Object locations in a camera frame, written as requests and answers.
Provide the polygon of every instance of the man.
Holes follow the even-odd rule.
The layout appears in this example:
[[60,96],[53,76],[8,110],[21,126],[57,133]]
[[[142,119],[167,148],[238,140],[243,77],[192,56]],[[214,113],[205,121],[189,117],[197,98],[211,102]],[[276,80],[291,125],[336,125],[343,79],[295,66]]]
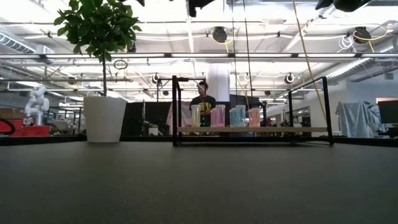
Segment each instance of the man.
[[208,88],[206,82],[200,82],[198,85],[199,96],[192,99],[189,105],[189,110],[192,105],[200,105],[200,126],[204,127],[210,126],[210,110],[216,107],[216,99],[206,94]]

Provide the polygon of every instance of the white planter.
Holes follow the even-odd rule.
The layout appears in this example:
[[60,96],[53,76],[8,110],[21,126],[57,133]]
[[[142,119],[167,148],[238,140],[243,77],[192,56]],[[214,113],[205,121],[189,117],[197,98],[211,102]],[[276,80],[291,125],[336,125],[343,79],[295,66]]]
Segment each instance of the white planter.
[[119,142],[126,101],[120,98],[84,98],[88,142]]

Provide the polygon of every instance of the black cable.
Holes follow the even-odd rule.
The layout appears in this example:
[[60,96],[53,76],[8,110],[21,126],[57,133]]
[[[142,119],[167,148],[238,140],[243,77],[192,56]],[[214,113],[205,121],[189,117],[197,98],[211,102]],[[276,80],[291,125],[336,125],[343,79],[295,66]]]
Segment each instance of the black cable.
[[15,126],[11,122],[9,122],[7,119],[3,119],[3,118],[0,118],[0,122],[4,122],[6,125],[8,125],[11,128],[10,131],[0,132],[0,134],[5,134],[5,135],[14,134]]
[[232,35],[233,35],[233,46],[234,46],[234,72],[235,72],[235,105],[238,105],[238,76],[236,75],[236,50],[235,50],[235,25],[234,25],[234,1],[231,1],[231,7],[232,7]]
[[250,78],[250,92],[251,92],[251,107],[253,107],[253,87],[251,84],[251,71],[250,71],[250,53],[249,53],[249,37],[248,37],[248,21],[246,20],[246,6],[243,0],[243,12],[244,12],[244,27],[246,29],[246,45],[248,48],[248,62],[249,62],[249,78]]

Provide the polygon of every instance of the black t-shirt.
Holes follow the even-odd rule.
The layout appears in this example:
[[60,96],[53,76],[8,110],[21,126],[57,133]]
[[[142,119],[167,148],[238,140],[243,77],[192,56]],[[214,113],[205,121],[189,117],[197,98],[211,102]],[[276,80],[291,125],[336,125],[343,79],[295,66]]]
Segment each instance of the black t-shirt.
[[[207,95],[206,97],[202,98],[201,96],[197,96],[192,99],[191,104],[189,105],[189,110],[191,110],[192,105],[199,105],[200,112],[209,111],[212,108],[216,107],[216,99],[214,97]],[[200,126],[210,126],[210,114],[209,115],[201,115],[201,122]]]

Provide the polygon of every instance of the tree trunk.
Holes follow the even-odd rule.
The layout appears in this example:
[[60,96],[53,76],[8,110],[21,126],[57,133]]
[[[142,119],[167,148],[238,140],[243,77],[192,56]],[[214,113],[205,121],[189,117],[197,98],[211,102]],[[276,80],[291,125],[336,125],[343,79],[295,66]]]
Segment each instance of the tree trunk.
[[104,96],[106,96],[106,91],[107,91],[107,88],[106,88],[106,60],[105,60],[105,53],[103,53],[102,54],[102,68],[103,68],[103,70],[102,70],[102,72],[103,72],[103,75],[104,75]]

